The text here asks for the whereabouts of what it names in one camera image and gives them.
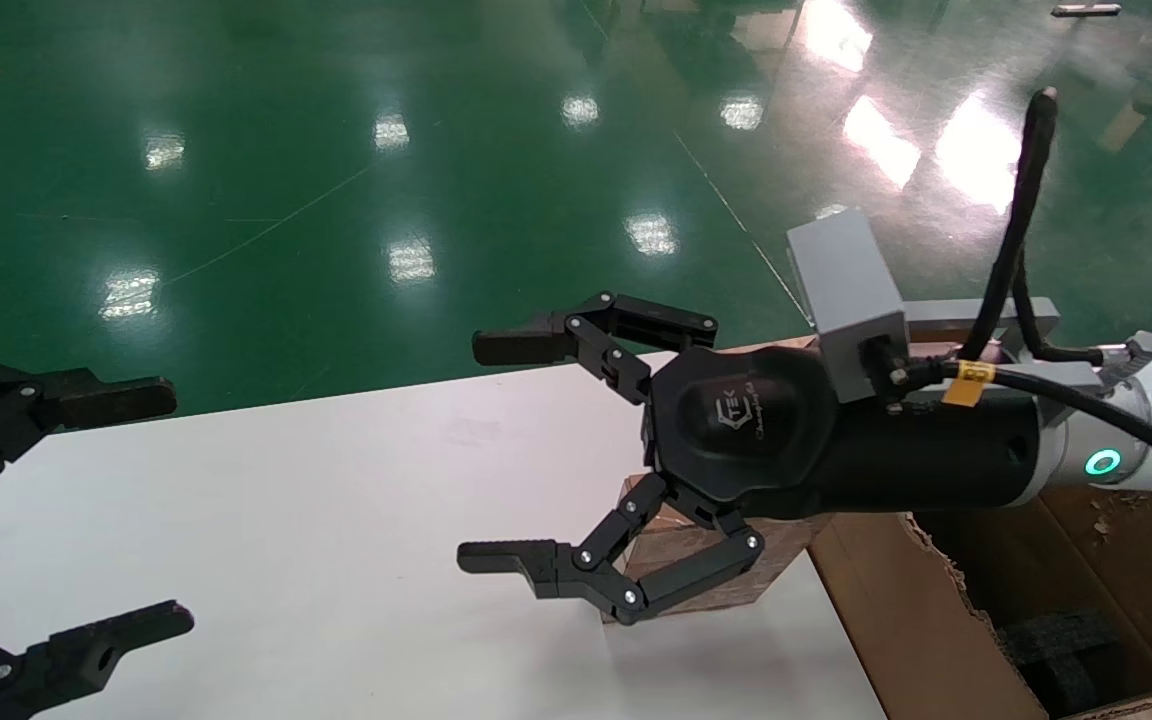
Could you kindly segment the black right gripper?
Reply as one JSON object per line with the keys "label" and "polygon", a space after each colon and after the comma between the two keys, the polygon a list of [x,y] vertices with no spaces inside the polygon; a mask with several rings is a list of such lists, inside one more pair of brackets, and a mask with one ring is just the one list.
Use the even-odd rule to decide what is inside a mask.
{"label": "black right gripper", "polygon": [[[1029,397],[914,404],[901,414],[879,397],[844,404],[813,350],[717,354],[707,350],[717,332],[712,316],[609,291],[524,327],[475,332],[477,364],[575,361],[630,404],[646,402],[654,471],[585,541],[465,541],[458,568],[516,573],[539,600],[584,600],[632,626],[753,568],[765,541],[742,516],[1000,509],[1028,495],[1041,446]],[[626,341],[685,351],[652,378]],[[664,506],[717,530],[722,541],[641,579],[626,577],[614,562]]]}

